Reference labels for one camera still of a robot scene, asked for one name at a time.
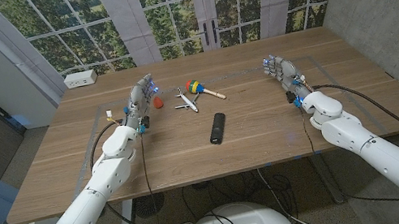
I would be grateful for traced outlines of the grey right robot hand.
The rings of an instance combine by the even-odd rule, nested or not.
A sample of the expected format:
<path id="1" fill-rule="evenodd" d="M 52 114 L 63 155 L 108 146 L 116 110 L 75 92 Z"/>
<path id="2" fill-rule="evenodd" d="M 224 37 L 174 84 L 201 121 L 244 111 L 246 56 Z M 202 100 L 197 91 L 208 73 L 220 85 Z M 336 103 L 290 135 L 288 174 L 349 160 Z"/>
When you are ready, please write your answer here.
<path id="1" fill-rule="evenodd" d="M 306 77 L 295 65 L 283 57 L 269 55 L 263 59 L 264 71 L 280 82 L 285 90 L 287 102 L 299 106 L 304 98 L 315 90 L 306 82 Z"/>

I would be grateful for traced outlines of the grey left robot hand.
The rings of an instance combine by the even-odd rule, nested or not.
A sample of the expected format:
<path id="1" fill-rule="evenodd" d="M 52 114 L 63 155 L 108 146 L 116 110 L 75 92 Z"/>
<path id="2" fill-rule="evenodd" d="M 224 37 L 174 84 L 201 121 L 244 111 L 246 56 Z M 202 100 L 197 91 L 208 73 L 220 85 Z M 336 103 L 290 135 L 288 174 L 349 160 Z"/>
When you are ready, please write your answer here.
<path id="1" fill-rule="evenodd" d="M 128 126 L 143 133 L 149 128 L 149 107 L 158 87 L 152 81 L 152 75 L 145 75 L 131 89 L 127 106 L 126 117 L 122 121 L 123 126 Z"/>

